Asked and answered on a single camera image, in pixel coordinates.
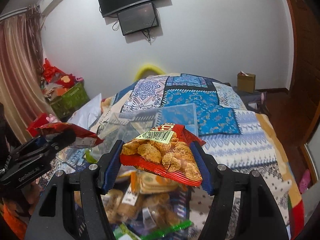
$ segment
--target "orange fabric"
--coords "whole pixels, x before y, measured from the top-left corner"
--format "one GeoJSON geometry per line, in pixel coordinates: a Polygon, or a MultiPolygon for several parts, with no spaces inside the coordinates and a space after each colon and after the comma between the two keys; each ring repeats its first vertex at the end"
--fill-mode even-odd
{"type": "Polygon", "coordinates": [[[291,180],[292,186],[288,192],[291,200],[292,207],[299,205],[302,197],[298,189],[298,185],[293,177],[293,175],[290,172],[289,166],[288,166],[288,158],[285,154],[285,151],[283,149],[282,144],[280,143],[279,139],[276,136],[275,130],[273,130],[273,127],[268,119],[268,117],[264,114],[256,114],[256,117],[261,125],[261,128],[265,132],[265,135],[268,139],[268,141],[273,145],[275,152],[276,152],[276,158],[279,165],[279,170],[282,175],[282,178],[284,180],[291,180]]]}
{"type": "Polygon", "coordinates": [[[20,219],[17,217],[13,216],[6,205],[4,205],[4,213],[3,213],[3,218],[8,224],[8,226],[11,228],[11,230],[16,234],[16,236],[20,239],[24,239],[24,235],[27,230],[27,225],[22,222],[20,219]]]}

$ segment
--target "barcode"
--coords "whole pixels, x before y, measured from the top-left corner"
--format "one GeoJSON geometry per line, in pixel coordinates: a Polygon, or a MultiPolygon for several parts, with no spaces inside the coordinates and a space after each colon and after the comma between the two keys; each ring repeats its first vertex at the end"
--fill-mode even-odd
{"type": "Polygon", "coordinates": [[[156,139],[160,141],[166,141],[168,136],[170,135],[171,131],[165,131],[165,132],[154,132],[154,131],[147,131],[140,135],[140,137],[143,137],[145,139],[156,139]]]}

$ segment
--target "toy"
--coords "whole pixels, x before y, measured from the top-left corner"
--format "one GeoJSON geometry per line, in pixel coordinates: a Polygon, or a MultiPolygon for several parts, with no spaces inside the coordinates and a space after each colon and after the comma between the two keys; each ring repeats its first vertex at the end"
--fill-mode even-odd
{"type": "Polygon", "coordinates": [[[49,117],[46,118],[49,123],[61,122],[59,119],[53,114],[49,114],[49,117]]]}

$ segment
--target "green basket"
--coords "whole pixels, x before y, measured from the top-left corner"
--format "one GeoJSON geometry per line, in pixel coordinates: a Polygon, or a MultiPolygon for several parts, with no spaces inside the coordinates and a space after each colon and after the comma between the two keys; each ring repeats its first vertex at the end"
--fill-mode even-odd
{"type": "Polygon", "coordinates": [[[76,110],[89,102],[89,97],[83,87],[83,83],[75,84],[62,96],[57,97],[50,103],[56,116],[61,119],[71,116],[76,110]]]}

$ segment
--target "wooden floor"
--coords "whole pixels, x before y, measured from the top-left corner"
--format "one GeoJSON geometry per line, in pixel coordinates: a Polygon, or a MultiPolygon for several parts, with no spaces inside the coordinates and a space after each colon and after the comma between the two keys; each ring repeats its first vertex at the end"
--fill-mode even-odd
{"type": "Polygon", "coordinates": [[[296,182],[299,183],[307,164],[297,146],[311,121],[286,93],[268,93],[266,104],[271,114],[270,122],[284,147],[296,182]]]}

